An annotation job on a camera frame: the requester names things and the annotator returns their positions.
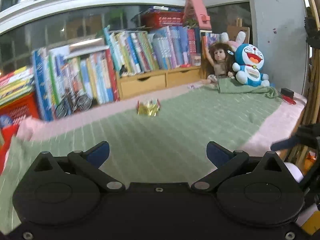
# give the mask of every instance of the gold crumpled wrapper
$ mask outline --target gold crumpled wrapper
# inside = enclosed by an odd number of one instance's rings
[[[156,116],[160,110],[159,100],[150,100],[146,103],[138,101],[138,115],[146,114],[148,116]]]

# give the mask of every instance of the pink blanket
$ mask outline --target pink blanket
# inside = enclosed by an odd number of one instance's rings
[[[138,100],[158,98],[161,101],[187,93],[189,89],[188,85],[182,85],[156,91],[132,99],[98,106],[90,111],[77,113],[54,122],[46,123],[28,118],[21,123],[17,137],[24,140],[47,140],[109,115],[133,109],[137,106]],[[270,150],[273,142],[288,138],[306,105],[306,99],[303,96],[295,94],[294,99],[297,102],[296,105],[281,103],[280,107],[264,121],[259,130],[239,148],[251,156],[263,156],[266,151]]]

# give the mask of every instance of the pink bunny plush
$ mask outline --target pink bunny plush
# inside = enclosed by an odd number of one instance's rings
[[[238,47],[242,43],[244,43],[245,37],[246,37],[245,32],[239,32],[237,35],[236,41],[230,41],[228,33],[221,33],[220,42],[228,44],[232,48],[233,52],[236,52]]]

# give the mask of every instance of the plush toy's red mouth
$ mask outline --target plush toy's red mouth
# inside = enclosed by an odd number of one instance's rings
[[[262,58],[260,58],[258,55],[256,55],[256,54],[252,54],[252,53],[247,53],[247,56],[248,56],[248,58],[252,61],[252,62],[254,62],[254,63],[256,63],[256,64],[258,64],[258,63],[260,63],[260,61],[262,61]]]

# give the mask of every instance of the screw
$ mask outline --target screw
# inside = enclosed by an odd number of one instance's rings
[[[33,239],[33,234],[31,234],[30,232],[24,232],[22,234],[23,239],[25,240],[32,240]]]
[[[122,187],[122,183],[119,181],[111,181],[107,184],[107,188],[113,189],[113,190],[121,189],[121,187]]]
[[[293,240],[296,237],[296,234],[294,232],[289,232],[285,235],[286,240]]]
[[[194,184],[196,189],[205,190],[210,187],[210,184],[204,181],[199,181]]]

